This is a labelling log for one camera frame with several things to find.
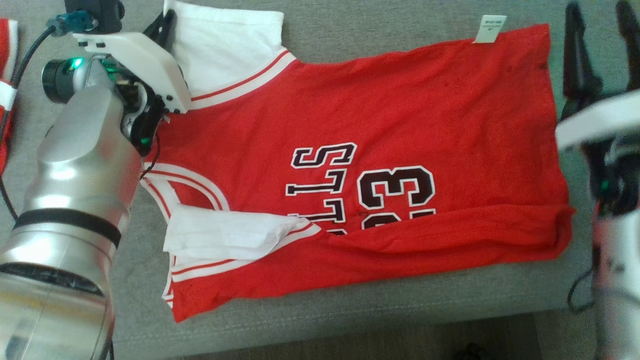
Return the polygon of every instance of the white label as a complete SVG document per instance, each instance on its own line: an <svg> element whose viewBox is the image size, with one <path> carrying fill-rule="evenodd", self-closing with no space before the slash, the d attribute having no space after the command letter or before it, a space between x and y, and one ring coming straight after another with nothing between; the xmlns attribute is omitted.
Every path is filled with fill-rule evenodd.
<svg viewBox="0 0 640 360"><path fill-rule="evenodd" d="M482 15L480 21L480 30L474 40L475 43L494 42L498 37L500 28L504 25L504 21L507 19L504 15Z"/></svg>

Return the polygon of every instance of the folded white sleeve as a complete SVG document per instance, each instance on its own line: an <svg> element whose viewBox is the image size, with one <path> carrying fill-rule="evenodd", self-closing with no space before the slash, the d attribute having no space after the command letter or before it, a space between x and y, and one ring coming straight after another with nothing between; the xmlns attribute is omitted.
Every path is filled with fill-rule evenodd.
<svg viewBox="0 0 640 360"><path fill-rule="evenodd" d="M308 220L180 204L169 219L163 250L178 257L256 260L302 223Z"/></svg>

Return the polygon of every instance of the black ring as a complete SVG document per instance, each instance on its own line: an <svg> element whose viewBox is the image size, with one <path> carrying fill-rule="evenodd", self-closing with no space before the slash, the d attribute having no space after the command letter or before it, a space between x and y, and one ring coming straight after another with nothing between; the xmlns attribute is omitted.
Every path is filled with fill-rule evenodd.
<svg viewBox="0 0 640 360"><path fill-rule="evenodd" d="M116 245L120 244L122 234L112 223L95 215L83 213L82 211L63 208L46 208L27 211L20 215L16 221L14 229L22 226L42 224L45 222L55 222L81 227L102 235Z"/></svg>

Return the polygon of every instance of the basketball jersey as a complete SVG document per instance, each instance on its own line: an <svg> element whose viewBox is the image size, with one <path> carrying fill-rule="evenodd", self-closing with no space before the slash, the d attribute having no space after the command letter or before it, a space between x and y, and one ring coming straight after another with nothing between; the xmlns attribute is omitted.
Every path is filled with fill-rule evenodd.
<svg viewBox="0 0 640 360"><path fill-rule="evenodd" d="M15 89L9 81L13 74L15 58L18 52L18 23L15 20L0 19L0 119L5 111L11 111L15 99ZM4 172L8 156L9 134L11 122L4 129L2 143L0 143L0 174Z"/></svg>
<svg viewBox="0 0 640 360"><path fill-rule="evenodd" d="M234 298L552 259L570 241L547 25L315 64L282 47L281 13L176 11L191 110L160 125L142 185L167 220L178 204L309 220L258 260L170 254L177 322Z"/></svg>

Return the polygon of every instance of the floor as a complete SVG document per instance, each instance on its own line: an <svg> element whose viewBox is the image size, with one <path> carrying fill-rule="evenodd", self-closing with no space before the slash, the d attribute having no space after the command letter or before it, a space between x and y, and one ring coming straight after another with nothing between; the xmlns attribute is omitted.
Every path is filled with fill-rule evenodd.
<svg viewBox="0 0 640 360"><path fill-rule="evenodd" d="M542 360L534 315L370 332L171 360L453 360L468 343L495 360Z"/></svg>

